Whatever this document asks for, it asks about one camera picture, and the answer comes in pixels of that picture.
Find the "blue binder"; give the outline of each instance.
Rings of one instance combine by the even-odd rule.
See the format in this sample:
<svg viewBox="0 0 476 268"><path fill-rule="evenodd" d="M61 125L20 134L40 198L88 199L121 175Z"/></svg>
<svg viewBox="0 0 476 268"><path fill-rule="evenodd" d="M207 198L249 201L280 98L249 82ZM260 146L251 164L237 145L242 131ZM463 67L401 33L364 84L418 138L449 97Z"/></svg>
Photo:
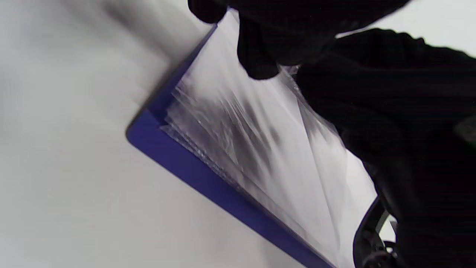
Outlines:
<svg viewBox="0 0 476 268"><path fill-rule="evenodd" d="M241 195L216 175L194 154L169 137L165 125L167 108L174 98L172 92L213 34L213 28L193 53L181 64L165 85L146 103L129 126L129 142L189 186L199 191L222 209L255 230L308 268L331 268L318 254L302 243L289 229L279 223L256 203Z"/></svg>

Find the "white surface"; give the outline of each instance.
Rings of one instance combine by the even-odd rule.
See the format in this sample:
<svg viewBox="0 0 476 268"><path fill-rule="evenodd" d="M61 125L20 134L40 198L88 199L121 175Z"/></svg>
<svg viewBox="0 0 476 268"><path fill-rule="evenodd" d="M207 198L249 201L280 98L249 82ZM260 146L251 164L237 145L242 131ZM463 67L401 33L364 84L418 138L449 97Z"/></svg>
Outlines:
<svg viewBox="0 0 476 268"><path fill-rule="evenodd" d="M157 0L141 42L97 1L0 1L0 267L300 267L126 141L206 27ZM476 52L473 1L415 1L383 25ZM353 176L352 223L373 191Z"/></svg>

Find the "black glove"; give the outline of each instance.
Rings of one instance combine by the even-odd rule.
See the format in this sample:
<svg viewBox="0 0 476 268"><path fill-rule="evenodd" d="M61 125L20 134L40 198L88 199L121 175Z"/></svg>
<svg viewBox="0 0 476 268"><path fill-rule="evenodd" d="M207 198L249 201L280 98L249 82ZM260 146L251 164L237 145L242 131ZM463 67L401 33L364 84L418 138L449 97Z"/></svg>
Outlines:
<svg viewBox="0 0 476 268"><path fill-rule="evenodd" d="M379 196L389 199L399 232L406 232L400 242L397 237L401 255L427 263L415 267L432 267L435 257L445 257L443 247L472 258L476 59L374 29L338 39L317 64L303 65L296 80L346 147L380 171L372 178L384 191Z"/></svg>
<svg viewBox="0 0 476 268"><path fill-rule="evenodd" d="M316 62L341 32L363 28L409 0L188 0L203 22L217 23L232 7L240 14L238 59L254 79L278 64Z"/></svg>

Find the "clear plastic sleeve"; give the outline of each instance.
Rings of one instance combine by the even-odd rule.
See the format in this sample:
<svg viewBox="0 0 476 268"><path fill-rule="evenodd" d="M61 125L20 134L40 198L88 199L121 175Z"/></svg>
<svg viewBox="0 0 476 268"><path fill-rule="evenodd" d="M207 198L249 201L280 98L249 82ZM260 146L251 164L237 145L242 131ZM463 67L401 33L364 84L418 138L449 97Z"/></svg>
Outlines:
<svg viewBox="0 0 476 268"><path fill-rule="evenodd" d="M238 28L229 12L177 85L164 129L337 267L347 152L287 71L248 78Z"/></svg>

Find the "finger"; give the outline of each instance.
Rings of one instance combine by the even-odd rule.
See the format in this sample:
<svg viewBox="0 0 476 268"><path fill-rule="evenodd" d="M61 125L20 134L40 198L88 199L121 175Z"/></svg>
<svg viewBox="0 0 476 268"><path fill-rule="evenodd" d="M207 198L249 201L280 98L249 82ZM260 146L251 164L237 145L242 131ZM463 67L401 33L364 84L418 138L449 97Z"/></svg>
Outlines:
<svg viewBox="0 0 476 268"><path fill-rule="evenodd" d="M205 23L218 23L227 13L227 6L215 3L213 0L188 0L188 8Z"/></svg>
<svg viewBox="0 0 476 268"><path fill-rule="evenodd" d="M237 54L239 62L253 79L269 79L279 73L276 62L263 44L258 24L243 16L240 16Z"/></svg>

